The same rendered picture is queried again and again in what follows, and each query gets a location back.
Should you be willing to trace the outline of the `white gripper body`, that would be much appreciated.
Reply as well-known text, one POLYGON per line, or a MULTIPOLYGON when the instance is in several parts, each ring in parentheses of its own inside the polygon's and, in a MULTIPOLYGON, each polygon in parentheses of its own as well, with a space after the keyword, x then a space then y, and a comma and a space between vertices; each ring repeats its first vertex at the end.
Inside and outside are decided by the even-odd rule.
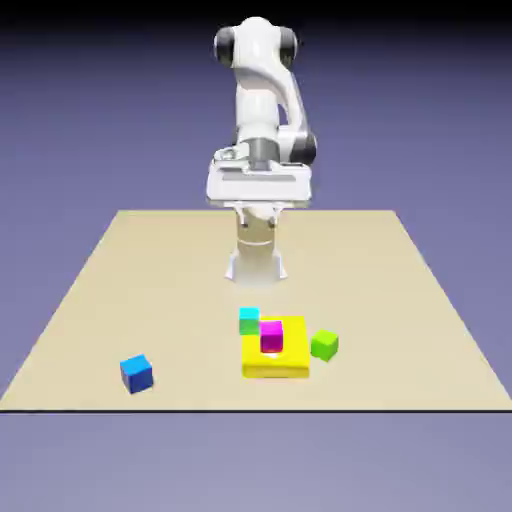
POLYGON ((250 170, 247 160, 212 161, 206 196, 212 204, 275 203, 306 205, 312 197, 312 171, 305 165, 270 162, 270 169, 250 170))

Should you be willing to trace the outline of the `small cyan cube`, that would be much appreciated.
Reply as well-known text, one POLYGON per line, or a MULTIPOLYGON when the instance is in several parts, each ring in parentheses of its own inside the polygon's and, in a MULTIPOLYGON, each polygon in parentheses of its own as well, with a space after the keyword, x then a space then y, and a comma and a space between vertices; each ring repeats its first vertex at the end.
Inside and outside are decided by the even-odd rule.
POLYGON ((258 335, 260 332, 260 309, 257 307, 239 308, 239 334, 258 335))

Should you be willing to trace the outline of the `small magenta cube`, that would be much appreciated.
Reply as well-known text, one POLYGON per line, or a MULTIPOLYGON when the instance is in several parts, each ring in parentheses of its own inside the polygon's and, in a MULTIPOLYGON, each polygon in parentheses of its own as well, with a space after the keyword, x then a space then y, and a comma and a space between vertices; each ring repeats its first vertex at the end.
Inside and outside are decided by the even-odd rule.
POLYGON ((281 353, 284 344, 284 330, 281 320, 260 322, 260 351, 265 354, 281 353))

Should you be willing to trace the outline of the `small green cube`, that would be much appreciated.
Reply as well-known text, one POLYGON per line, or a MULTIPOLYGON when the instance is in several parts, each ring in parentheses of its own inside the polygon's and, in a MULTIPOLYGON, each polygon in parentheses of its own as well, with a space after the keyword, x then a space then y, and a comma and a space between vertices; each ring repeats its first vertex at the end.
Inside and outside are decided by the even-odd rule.
POLYGON ((339 336, 331 331, 320 329, 311 338, 310 352, 315 358, 328 362, 339 348, 339 336))

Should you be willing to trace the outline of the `small blue cube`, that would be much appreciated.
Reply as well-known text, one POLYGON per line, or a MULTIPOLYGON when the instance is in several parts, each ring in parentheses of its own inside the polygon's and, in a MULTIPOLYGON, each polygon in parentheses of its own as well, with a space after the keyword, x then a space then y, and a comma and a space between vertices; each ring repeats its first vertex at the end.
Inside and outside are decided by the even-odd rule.
POLYGON ((120 362, 121 377, 130 394, 139 393, 154 385, 153 368, 144 354, 120 362))

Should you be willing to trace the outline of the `large yellow box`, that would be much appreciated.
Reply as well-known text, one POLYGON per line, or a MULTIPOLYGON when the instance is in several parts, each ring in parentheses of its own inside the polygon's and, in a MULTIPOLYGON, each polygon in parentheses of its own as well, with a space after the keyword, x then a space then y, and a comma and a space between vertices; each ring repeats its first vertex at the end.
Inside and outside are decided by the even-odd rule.
POLYGON ((241 336, 241 369, 245 378, 307 378, 310 373, 310 348, 303 316, 264 316, 264 321, 280 320, 283 349, 277 353, 260 350, 258 335, 241 336))

